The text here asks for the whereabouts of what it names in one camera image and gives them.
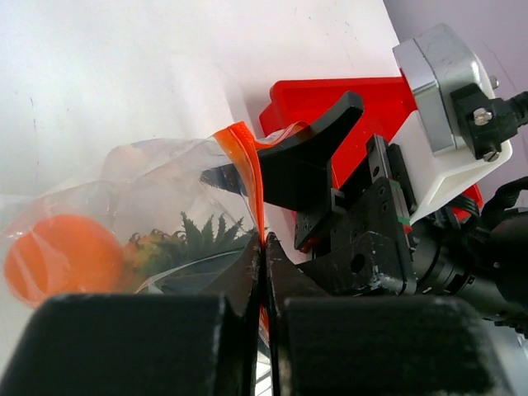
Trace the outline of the toy orange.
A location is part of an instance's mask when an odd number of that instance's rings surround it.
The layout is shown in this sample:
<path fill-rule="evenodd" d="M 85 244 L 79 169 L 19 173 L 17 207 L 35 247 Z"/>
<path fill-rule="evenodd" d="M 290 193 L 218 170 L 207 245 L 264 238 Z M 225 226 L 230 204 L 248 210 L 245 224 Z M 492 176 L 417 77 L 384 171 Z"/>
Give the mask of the toy orange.
<path fill-rule="evenodd" d="M 31 306 L 53 295 L 116 289 L 125 264 L 116 237 L 94 219 L 60 214 L 36 223 L 7 251 L 3 275 Z"/>

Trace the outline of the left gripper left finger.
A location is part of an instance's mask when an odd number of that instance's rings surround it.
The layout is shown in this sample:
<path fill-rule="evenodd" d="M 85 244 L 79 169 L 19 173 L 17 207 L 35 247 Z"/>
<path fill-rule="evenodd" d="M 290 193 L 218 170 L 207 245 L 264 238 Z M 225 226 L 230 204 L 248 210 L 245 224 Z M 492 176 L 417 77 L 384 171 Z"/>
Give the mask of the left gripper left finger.
<path fill-rule="evenodd" d="M 31 316 L 4 395 L 252 395 L 261 239 L 192 295 L 60 295 Z"/>

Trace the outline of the toy pineapple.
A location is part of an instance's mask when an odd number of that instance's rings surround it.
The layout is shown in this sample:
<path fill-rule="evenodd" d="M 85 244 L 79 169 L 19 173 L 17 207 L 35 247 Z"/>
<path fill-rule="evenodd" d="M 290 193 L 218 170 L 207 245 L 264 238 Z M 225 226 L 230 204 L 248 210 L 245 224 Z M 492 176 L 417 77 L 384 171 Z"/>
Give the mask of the toy pineapple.
<path fill-rule="evenodd" d="M 238 259 L 256 228 L 244 219 L 229 223 L 211 215 L 198 227 L 186 213 L 174 233 L 134 233 L 124 245 L 124 272 L 118 289 L 137 294 L 191 294 L 218 278 Z"/>

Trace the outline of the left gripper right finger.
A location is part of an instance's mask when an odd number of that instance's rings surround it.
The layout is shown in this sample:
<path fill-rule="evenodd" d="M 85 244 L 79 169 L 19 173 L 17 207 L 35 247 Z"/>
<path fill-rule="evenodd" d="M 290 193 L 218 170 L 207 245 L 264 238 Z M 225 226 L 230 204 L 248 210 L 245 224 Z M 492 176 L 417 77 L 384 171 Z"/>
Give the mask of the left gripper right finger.
<path fill-rule="evenodd" d="M 475 310 L 444 297 L 332 297 L 266 238 L 276 395 L 511 395 Z"/>

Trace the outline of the clear zip top bag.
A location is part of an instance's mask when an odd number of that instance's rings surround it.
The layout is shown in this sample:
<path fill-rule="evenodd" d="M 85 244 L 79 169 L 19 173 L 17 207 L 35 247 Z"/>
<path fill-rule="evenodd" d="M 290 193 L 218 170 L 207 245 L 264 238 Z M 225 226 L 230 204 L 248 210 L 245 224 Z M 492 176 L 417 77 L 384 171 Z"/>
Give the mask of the clear zip top bag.
<path fill-rule="evenodd" d="M 253 235 L 262 236 L 263 188 L 256 150 L 278 144 L 301 128 L 295 123 L 256 139 L 240 122 L 207 139 L 151 139 L 121 145 L 97 165 L 39 196 L 14 202 L 2 199 L 2 280 L 9 290 L 3 265 L 13 242 L 39 221 L 57 215 L 94 219 L 111 231 L 122 250 L 134 233 L 153 229 L 174 233 L 182 227 L 182 213 L 198 227 L 211 215 L 225 215 L 231 224 L 243 218 L 245 229 L 256 228 Z M 205 169 L 225 164 L 238 169 L 247 196 L 200 180 Z"/>

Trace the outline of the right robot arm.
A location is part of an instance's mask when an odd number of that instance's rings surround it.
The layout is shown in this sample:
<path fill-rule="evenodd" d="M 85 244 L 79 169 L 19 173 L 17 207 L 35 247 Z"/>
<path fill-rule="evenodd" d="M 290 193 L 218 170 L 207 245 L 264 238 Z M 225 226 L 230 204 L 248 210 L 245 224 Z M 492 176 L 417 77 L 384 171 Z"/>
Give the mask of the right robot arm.
<path fill-rule="evenodd" d="M 332 156 L 364 112 L 345 92 L 320 118 L 257 148 L 263 200 L 296 213 L 294 246 L 313 254 L 301 271 L 331 295 L 448 295 L 499 326 L 527 330 L 527 214 L 513 206 L 526 186 L 500 188 L 483 208 L 466 196 L 417 222 L 403 155 L 374 135 L 339 187 Z"/>

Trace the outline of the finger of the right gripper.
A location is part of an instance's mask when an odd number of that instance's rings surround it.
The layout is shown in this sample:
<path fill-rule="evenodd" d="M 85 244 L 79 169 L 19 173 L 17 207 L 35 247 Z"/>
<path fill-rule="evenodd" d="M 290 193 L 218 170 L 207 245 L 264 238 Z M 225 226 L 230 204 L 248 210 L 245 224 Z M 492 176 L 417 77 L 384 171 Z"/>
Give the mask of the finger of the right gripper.
<path fill-rule="evenodd" d="M 241 196 L 247 196 L 247 189 L 238 169 L 233 164 L 205 169 L 200 180 L 205 184 Z"/>

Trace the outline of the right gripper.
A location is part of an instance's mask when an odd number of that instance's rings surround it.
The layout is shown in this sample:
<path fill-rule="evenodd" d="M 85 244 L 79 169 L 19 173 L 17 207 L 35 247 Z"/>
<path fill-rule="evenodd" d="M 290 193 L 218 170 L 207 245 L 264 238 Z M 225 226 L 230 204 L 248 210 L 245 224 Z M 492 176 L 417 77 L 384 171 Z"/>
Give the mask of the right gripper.
<path fill-rule="evenodd" d="M 360 95 L 345 92 L 321 117 L 258 157 L 263 200 L 305 211 L 323 200 L 331 184 L 331 159 L 361 118 Z M 402 188 L 393 178 L 387 141 L 372 136 L 367 155 L 333 194 L 341 213 L 329 229 L 328 252 L 299 269 L 330 295 L 413 295 L 417 276 L 406 232 Z"/>

